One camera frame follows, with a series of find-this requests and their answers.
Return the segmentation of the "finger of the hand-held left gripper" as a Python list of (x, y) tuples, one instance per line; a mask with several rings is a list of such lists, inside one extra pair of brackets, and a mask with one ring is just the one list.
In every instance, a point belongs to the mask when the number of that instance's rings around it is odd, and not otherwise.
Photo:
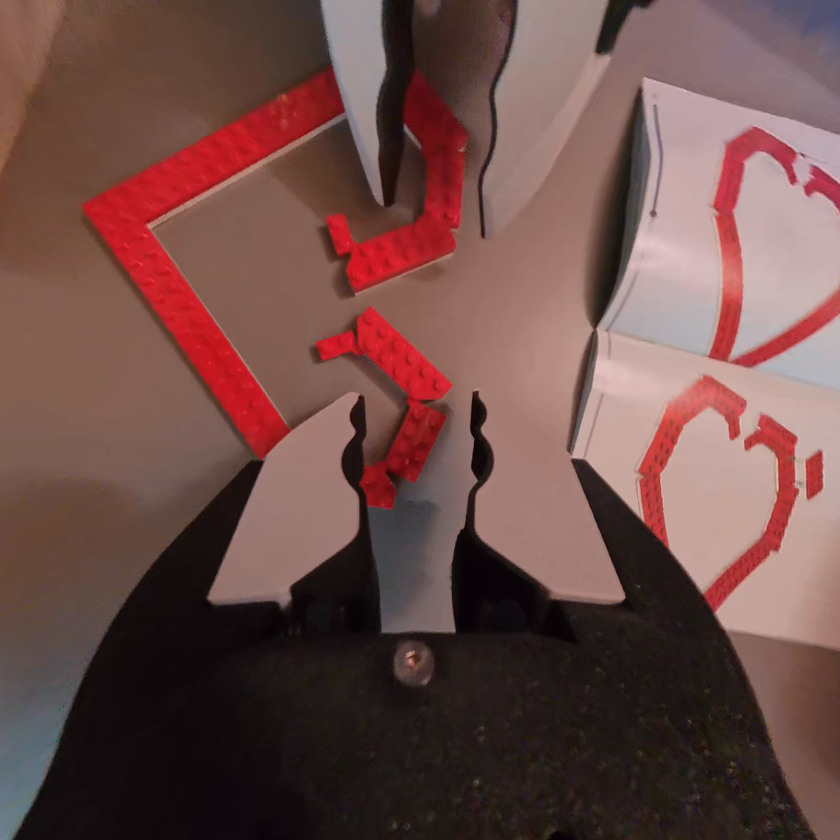
[(378, 204), (395, 202), (403, 113), (415, 69), (414, 1), (323, 1), (332, 69)]
[(479, 175), (481, 235), (531, 202), (608, 65), (596, 51), (607, 1), (512, 3), (509, 41), (490, 85), (490, 150)]

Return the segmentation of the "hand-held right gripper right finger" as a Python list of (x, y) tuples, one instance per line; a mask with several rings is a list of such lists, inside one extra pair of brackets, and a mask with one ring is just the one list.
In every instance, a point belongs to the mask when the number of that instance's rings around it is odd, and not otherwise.
[(499, 393), (474, 391), (469, 526), (556, 600), (619, 604), (625, 592), (566, 438)]

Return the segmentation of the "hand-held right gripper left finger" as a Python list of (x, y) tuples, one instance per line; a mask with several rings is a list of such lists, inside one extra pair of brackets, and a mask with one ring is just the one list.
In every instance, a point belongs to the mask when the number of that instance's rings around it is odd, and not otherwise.
[(360, 499), (343, 472), (353, 441), (349, 392), (293, 429), (262, 463), (207, 600), (216, 606), (273, 602), (350, 544)]

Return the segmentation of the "small red brick arc piece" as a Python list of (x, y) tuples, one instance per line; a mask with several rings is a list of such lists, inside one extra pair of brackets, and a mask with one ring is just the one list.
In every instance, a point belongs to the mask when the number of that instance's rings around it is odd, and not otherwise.
[(435, 408), (452, 382), (373, 308), (365, 309), (355, 328), (316, 342), (321, 361), (352, 354), (372, 362), (406, 397), (406, 412), (386, 457), (364, 467), (360, 482), (370, 508), (391, 510), (394, 477), (416, 482), (441, 434), (446, 414)]

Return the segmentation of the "large red brick heart frame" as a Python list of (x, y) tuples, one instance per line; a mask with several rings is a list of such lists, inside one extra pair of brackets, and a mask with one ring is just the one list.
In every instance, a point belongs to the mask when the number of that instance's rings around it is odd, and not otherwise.
[[(152, 228), (228, 182), (309, 142), (345, 117), (333, 69), (322, 69), (82, 206), (91, 225), (259, 459), (289, 434), (289, 426)], [(418, 70), (406, 94), (403, 123), (425, 162), (424, 206), (417, 220), (357, 242), (345, 216), (327, 218), (336, 253), (349, 258), (346, 276), (354, 294), (455, 252), (468, 133)]]

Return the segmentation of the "open instruction booklet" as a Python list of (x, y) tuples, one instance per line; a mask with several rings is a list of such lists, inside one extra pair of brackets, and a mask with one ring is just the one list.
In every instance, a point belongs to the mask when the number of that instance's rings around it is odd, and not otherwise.
[(838, 133), (644, 79), (572, 457), (721, 625), (838, 650)]

